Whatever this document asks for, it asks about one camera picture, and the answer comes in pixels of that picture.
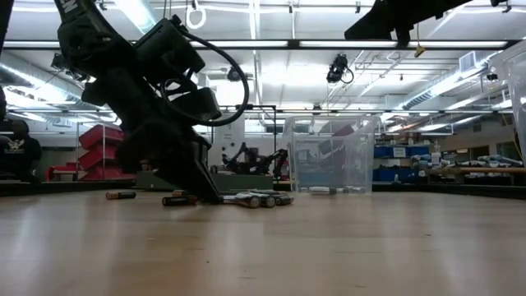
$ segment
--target person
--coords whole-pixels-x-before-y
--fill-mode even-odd
[[[40,144],[30,137],[30,129],[23,120],[14,120],[11,124],[13,134],[9,142],[2,144],[0,170],[15,174],[21,181],[38,183],[32,174],[42,156]]]

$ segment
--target black cable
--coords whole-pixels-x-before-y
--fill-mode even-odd
[[[354,73],[351,69],[347,68],[347,71],[349,71],[351,73],[351,80],[350,81],[344,81],[344,78],[342,77],[342,79],[340,79],[344,84],[349,84],[349,83],[353,83],[354,81]]]
[[[53,78],[56,78],[56,77],[58,76],[58,74],[62,73],[62,71],[63,71],[63,70],[60,70],[59,72],[56,72],[55,74],[53,74],[53,75],[51,76],[51,78],[49,78],[48,80],[46,80],[46,82],[45,82],[43,85],[37,87],[35,90],[39,90],[40,87],[47,85],[47,84],[48,84]]]
[[[222,49],[218,48],[217,46],[213,45],[212,43],[210,43],[210,42],[208,42],[206,40],[203,40],[203,39],[201,39],[201,38],[199,38],[197,36],[194,36],[194,35],[186,32],[185,30],[180,30],[180,32],[181,32],[181,34],[186,36],[188,39],[192,39],[192,40],[194,40],[196,42],[199,42],[200,44],[205,45],[207,48],[214,50],[216,53],[218,53],[220,56],[222,56],[228,62],[230,62],[230,64],[234,68],[234,70],[236,70],[238,72],[239,76],[241,77],[241,82],[243,83],[243,89],[245,91],[244,91],[244,96],[243,96],[243,102],[241,103],[241,106],[239,107],[238,111],[234,115],[232,115],[231,117],[223,119],[223,120],[218,120],[218,121],[201,120],[201,119],[199,119],[197,117],[191,116],[190,114],[184,113],[183,111],[175,108],[172,104],[169,104],[168,106],[178,116],[181,116],[182,118],[184,118],[184,119],[186,119],[188,121],[191,121],[191,122],[193,122],[195,124],[199,124],[199,125],[206,126],[206,127],[222,127],[224,125],[233,123],[234,121],[238,120],[243,115],[243,113],[245,112],[245,109],[247,108],[248,100],[249,100],[249,97],[250,97],[250,88],[248,86],[247,76],[245,75],[243,70],[239,67],[239,65],[236,63],[236,61],[234,61],[234,59],[232,57],[230,57],[227,53],[225,53]],[[182,83],[182,86],[189,86],[190,84],[192,84],[193,85],[192,89],[194,87],[195,87],[195,90],[197,89],[197,86],[195,84],[193,84],[193,82],[189,81],[189,79],[186,78],[186,76],[184,74],[180,73],[179,71],[176,71],[176,73],[178,75],[177,79],[180,80],[180,82]],[[169,102],[169,97],[168,97],[168,92],[166,90],[166,86],[167,86],[166,83],[161,84],[161,95],[163,96],[163,99],[165,101]]]
[[[164,0],[164,8],[163,8],[163,18],[166,17],[166,3],[168,2],[168,0]]]

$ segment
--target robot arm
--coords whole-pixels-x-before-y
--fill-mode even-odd
[[[219,202],[205,163],[211,144],[192,126],[222,126],[242,115],[249,90],[239,66],[224,51],[189,34],[176,16],[161,20],[131,45],[102,17],[94,0],[55,3],[62,18],[58,39],[63,57],[96,78],[86,84],[82,100],[107,104],[122,120],[127,137],[116,156],[123,169],[137,171],[141,160],[153,160],[159,164],[158,177],[205,201]],[[245,98],[231,118],[212,121],[221,112],[212,90],[198,90],[190,80],[205,63],[187,38],[225,57],[241,75]],[[172,84],[179,87],[169,89]],[[171,100],[175,94],[181,96]]]

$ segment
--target ceiling beam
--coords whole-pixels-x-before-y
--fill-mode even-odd
[[[408,50],[416,49],[418,42],[399,46],[396,41],[341,40],[341,39],[217,39],[212,44],[226,50]],[[431,51],[504,50],[522,40],[422,40],[420,44]],[[197,50],[208,49],[191,42]],[[57,40],[6,40],[4,49],[60,50]]]

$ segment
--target red storage rack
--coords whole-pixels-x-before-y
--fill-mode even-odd
[[[82,148],[91,150],[91,147],[101,144],[103,142],[104,127],[102,125],[96,125],[92,127],[88,132],[79,137],[79,142]],[[113,127],[106,127],[106,146],[117,146],[118,143],[124,139],[124,132],[119,131]]]
[[[116,146],[106,146],[106,156],[104,157],[104,147],[102,144],[92,146],[90,151],[79,158],[79,163],[85,170],[91,169],[94,165],[102,165],[103,159],[106,159],[106,166],[111,166],[116,163],[115,151]]]
[[[88,150],[79,158],[79,163],[87,174],[81,181],[132,180],[134,174],[124,174],[117,165],[115,151],[124,139],[124,133],[113,127],[96,125],[79,137],[82,148]]]

